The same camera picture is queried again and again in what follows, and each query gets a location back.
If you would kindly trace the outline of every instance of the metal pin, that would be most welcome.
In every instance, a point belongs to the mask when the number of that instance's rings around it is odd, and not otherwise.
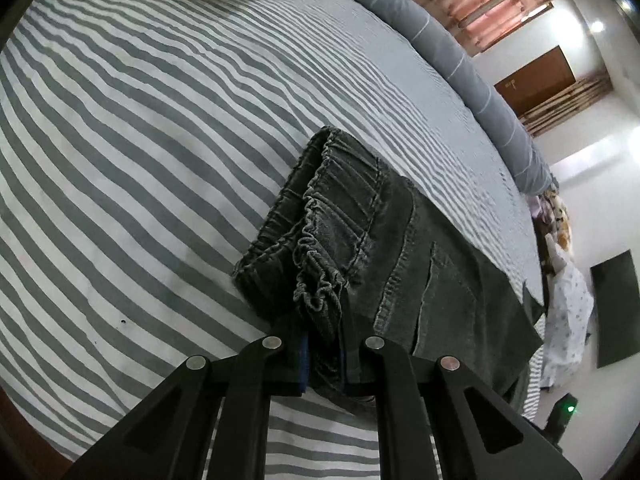
[[[270,350],[275,350],[276,348],[280,348],[280,345],[282,344],[282,339],[280,339],[277,336],[274,335],[270,335],[268,337],[265,337],[262,340],[262,346],[264,346],[265,348],[268,348]]]
[[[371,337],[367,337],[364,344],[372,350],[380,350],[385,345],[385,340],[377,335],[373,335]]]
[[[458,368],[460,368],[460,361],[452,356],[443,357],[440,360],[440,364],[445,370],[449,370],[450,372],[455,372]]]
[[[192,355],[187,359],[187,368],[189,370],[201,370],[205,364],[207,364],[207,360],[201,355]]]

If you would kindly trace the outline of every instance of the pillow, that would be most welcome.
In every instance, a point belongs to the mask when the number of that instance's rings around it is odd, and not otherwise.
[[[548,165],[522,123],[440,23],[413,0],[356,0],[407,38],[449,83],[500,153],[520,192],[539,195],[553,184]]]

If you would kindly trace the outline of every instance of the door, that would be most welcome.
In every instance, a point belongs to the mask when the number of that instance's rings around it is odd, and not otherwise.
[[[519,117],[575,83],[559,46],[500,81],[495,89]]]

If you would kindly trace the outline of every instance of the striped bedsheet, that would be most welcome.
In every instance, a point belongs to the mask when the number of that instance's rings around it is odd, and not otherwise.
[[[189,355],[264,334],[229,274],[324,124],[542,296],[497,151],[353,0],[32,3],[0,55],[0,383],[56,449],[78,457]],[[268,439],[267,476],[379,476],[374,428],[313,392],[272,402]]]

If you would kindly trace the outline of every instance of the gray denim jeans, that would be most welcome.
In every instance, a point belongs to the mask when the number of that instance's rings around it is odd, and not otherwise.
[[[261,317],[297,309],[310,321],[312,384],[332,400],[344,290],[376,334],[421,358],[454,355],[501,395],[528,380],[542,344],[540,306],[527,293],[522,305],[410,180],[335,128],[310,140],[234,281]]]

